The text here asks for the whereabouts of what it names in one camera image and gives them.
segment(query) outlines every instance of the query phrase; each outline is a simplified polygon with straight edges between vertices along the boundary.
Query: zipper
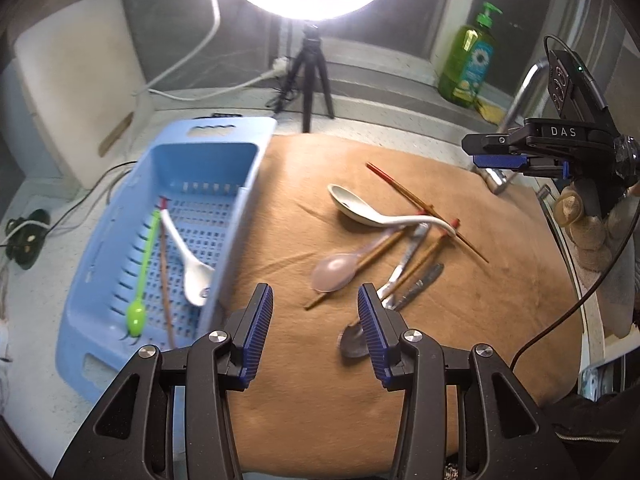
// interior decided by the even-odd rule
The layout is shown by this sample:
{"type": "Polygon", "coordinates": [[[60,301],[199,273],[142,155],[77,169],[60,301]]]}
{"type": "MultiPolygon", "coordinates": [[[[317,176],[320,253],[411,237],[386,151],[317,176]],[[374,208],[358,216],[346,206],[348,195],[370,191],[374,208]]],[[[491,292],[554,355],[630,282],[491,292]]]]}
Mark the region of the zipper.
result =
{"type": "Polygon", "coordinates": [[[614,436],[568,436],[556,431],[556,436],[560,440],[567,442],[596,442],[598,444],[619,444],[620,439],[614,436]]]}

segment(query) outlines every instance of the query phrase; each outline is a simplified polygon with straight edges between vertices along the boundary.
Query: metal screw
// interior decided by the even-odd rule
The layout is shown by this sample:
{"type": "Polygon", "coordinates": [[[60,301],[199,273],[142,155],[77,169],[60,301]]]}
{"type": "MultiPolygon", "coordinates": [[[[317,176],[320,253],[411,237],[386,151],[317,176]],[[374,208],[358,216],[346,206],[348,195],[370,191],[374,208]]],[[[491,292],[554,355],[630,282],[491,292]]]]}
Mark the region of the metal screw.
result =
{"type": "Polygon", "coordinates": [[[138,355],[143,359],[149,359],[156,355],[156,347],[153,345],[144,345],[140,350],[138,350],[138,355]]]}
{"type": "Polygon", "coordinates": [[[476,346],[476,354],[480,357],[491,357],[494,354],[494,349],[482,343],[476,346]]]}
{"type": "Polygon", "coordinates": [[[403,335],[404,338],[411,343],[415,343],[422,339],[422,332],[419,330],[407,330],[403,335]]]}
{"type": "Polygon", "coordinates": [[[212,343],[222,343],[227,337],[224,330],[214,330],[209,334],[209,341],[212,343]]]}

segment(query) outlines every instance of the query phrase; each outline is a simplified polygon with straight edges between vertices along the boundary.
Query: tripod leg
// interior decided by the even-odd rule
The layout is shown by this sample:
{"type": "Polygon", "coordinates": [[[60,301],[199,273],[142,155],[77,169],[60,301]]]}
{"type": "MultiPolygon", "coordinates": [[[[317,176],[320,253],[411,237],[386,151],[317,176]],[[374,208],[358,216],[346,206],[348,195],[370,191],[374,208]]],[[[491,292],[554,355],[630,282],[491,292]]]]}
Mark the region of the tripod leg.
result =
{"type": "Polygon", "coordinates": [[[316,58],[318,60],[318,72],[320,73],[322,92],[324,92],[324,102],[326,102],[326,113],[330,119],[335,119],[334,98],[331,96],[331,85],[329,84],[329,74],[326,69],[326,59],[321,50],[316,53],[316,58]]]}
{"type": "Polygon", "coordinates": [[[284,85],[282,86],[282,90],[280,91],[280,95],[278,96],[278,100],[273,107],[274,113],[279,114],[284,110],[285,97],[293,89],[293,84],[296,81],[296,77],[298,76],[298,72],[300,71],[300,67],[302,66],[304,60],[305,51],[301,50],[300,53],[296,56],[296,59],[293,61],[291,70],[289,70],[289,73],[287,74],[287,79],[284,81],[284,85]]]}
{"type": "Polygon", "coordinates": [[[302,132],[308,134],[311,131],[311,113],[314,108],[314,86],[316,86],[316,63],[318,57],[313,52],[308,52],[305,58],[305,83],[303,86],[302,103],[302,132]]]}

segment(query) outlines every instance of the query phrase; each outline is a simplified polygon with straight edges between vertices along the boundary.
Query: bottle label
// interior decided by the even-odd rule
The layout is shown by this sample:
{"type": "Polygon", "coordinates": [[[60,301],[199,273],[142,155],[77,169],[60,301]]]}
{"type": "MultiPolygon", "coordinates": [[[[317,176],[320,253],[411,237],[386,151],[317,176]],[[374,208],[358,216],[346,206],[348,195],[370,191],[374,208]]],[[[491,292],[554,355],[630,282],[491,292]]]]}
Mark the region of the bottle label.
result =
{"type": "Polygon", "coordinates": [[[478,41],[466,62],[465,68],[460,76],[460,81],[453,90],[455,97],[472,103],[480,91],[486,71],[491,63],[491,56],[494,48],[484,41],[478,41]]]}

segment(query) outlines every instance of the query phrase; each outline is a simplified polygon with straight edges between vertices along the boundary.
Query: green object on counter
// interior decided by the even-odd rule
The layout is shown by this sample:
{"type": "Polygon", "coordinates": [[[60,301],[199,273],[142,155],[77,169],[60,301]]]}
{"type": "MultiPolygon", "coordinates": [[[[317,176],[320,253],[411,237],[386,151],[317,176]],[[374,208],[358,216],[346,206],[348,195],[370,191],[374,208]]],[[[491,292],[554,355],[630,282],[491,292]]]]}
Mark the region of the green object on counter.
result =
{"type": "Polygon", "coordinates": [[[447,101],[469,108],[476,102],[494,54],[494,21],[491,12],[502,11],[484,3],[484,12],[476,17],[477,26],[464,25],[456,34],[453,46],[438,83],[438,92],[447,101]]]}
{"type": "Polygon", "coordinates": [[[142,301],[145,293],[146,272],[149,268],[149,260],[154,250],[154,242],[156,234],[158,234],[158,226],[160,225],[160,212],[154,211],[151,219],[151,227],[145,243],[145,252],[142,255],[142,264],[140,265],[140,274],[138,275],[138,288],[136,289],[136,297],[127,307],[127,329],[132,337],[140,337],[146,322],[146,306],[142,301]]]}

